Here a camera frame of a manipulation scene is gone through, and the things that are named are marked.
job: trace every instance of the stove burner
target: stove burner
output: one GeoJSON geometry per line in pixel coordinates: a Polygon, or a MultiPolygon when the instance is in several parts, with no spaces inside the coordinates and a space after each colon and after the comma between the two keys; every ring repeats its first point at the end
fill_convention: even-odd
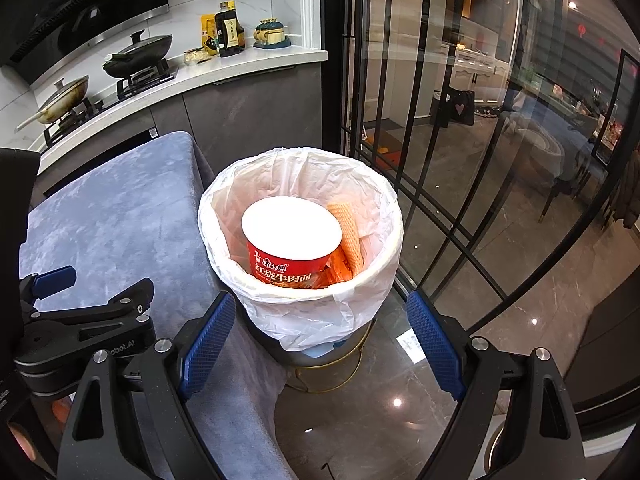
{"type": "Polygon", "coordinates": [[[93,105],[88,98],[84,98],[81,104],[84,105],[84,108],[81,108],[81,105],[78,105],[76,108],[63,115],[57,122],[50,124],[44,129],[44,141],[47,145],[45,151],[51,148],[62,137],[65,137],[78,126],[87,122],[102,111],[102,101],[98,101],[93,105]],[[51,133],[50,130],[53,126],[57,126],[58,129],[51,133]]]}
{"type": "Polygon", "coordinates": [[[119,80],[116,83],[118,101],[133,97],[140,92],[173,78],[174,76],[169,72],[169,66],[166,60],[161,59],[157,65],[150,66],[126,79],[119,80]]]}

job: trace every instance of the gas stove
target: gas stove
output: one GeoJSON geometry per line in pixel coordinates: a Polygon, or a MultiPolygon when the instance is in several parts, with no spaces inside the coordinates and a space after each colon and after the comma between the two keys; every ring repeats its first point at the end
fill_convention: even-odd
{"type": "Polygon", "coordinates": [[[174,77],[175,72],[172,73],[166,60],[161,59],[157,65],[150,66],[126,79],[119,80],[116,83],[115,94],[95,102],[85,98],[77,107],[44,129],[45,145],[40,150],[40,153],[46,152],[76,128],[109,108],[174,77]]]}

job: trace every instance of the wok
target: wok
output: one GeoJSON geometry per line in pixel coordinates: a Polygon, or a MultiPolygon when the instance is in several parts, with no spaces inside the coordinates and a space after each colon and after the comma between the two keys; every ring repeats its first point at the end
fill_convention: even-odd
{"type": "Polygon", "coordinates": [[[63,79],[56,83],[58,90],[44,102],[37,113],[16,126],[16,132],[23,129],[27,124],[33,123],[33,121],[38,121],[41,124],[52,124],[82,102],[89,87],[89,76],[86,75],[64,86],[62,81],[63,79]]]}
{"type": "Polygon", "coordinates": [[[117,54],[109,54],[104,59],[102,68],[107,74],[117,79],[124,79],[149,66],[156,65],[166,56],[174,37],[167,34],[140,40],[143,32],[144,30],[134,32],[131,35],[132,44],[117,54]]]}

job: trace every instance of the blue gripper pad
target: blue gripper pad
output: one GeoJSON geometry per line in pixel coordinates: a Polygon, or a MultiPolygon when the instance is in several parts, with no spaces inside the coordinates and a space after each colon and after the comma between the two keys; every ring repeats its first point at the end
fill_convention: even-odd
{"type": "Polygon", "coordinates": [[[75,284],[76,270],[68,265],[36,276],[31,285],[31,294],[38,300],[44,300],[75,284]]]}
{"type": "Polygon", "coordinates": [[[454,400],[462,400],[466,386],[462,381],[462,367],[458,354],[424,298],[416,290],[406,298],[406,316],[422,351],[427,356],[438,386],[449,392],[454,400]]]}
{"type": "Polygon", "coordinates": [[[236,302],[231,294],[225,294],[185,355],[178,388],[184,400],[199,392],[207,382],[235,320],[236,302]]]}

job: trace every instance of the instant noodle cup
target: instant noodle cup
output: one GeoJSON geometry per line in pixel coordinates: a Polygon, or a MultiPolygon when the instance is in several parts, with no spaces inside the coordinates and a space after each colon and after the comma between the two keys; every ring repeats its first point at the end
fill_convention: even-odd
{"type": "Polygon", "coordinates": [[[253,275],[289,288],[311,288],[342,239],[327,209],[294,196],[251,204],[242,215],[242,231],[253,275]]]}

